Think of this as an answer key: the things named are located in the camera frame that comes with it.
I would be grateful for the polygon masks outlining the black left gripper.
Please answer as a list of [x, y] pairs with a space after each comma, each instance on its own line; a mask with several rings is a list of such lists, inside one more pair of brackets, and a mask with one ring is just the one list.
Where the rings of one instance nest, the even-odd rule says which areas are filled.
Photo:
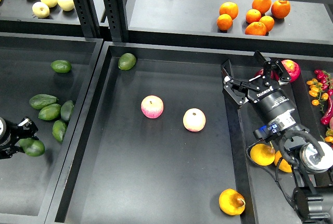
[[29, 117], [24, 117], [20, 123], [16, 124], [1, 118], [1, 153], [0, 159], [12, 158], [13, 154], [25, 153], [22, 147], [16, 146], [18, 140], [32, 138], [38, 140], [36, 136], [38, 127]]

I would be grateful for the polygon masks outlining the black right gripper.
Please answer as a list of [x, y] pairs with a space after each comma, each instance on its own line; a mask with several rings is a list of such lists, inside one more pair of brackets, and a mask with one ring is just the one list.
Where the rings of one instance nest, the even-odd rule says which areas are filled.
[[227, 65], [221, 65], [223, 94], [239, 109], [250, 101], [255, 112], [267, 126], [280, 125], [281, 130], [295, 126], [292, 113], [294, 102], [280, 88], [291, 82], [291, 76], [279, 60], [264, 57], [259, 51], [254, 57], [262, 63], [262, 74], [256, 76], [253, 84], [234, 79]]

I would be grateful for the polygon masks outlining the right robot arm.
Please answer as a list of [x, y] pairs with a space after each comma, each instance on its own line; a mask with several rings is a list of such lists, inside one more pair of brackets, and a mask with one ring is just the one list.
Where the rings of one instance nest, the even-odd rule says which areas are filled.
[[282, 62], [264, 57], [259, 51], [254, 57], [263, 71], [248, 81], [234, 78], [229, 60], [221, 65], [223, 93], [237, 107], [252, 105], [264, 123], [253, 132], [256, 141], [273, 141], [281, 160], [291, 167], [296, 187], [292, 196], [285, 193], [284, 197], [302, 223], [332, 223], [332, 184], [316, 185], [310, 178], [332, 172], [332, 148], [294, 120], [296, 105], [281, 88], [291, 81]]

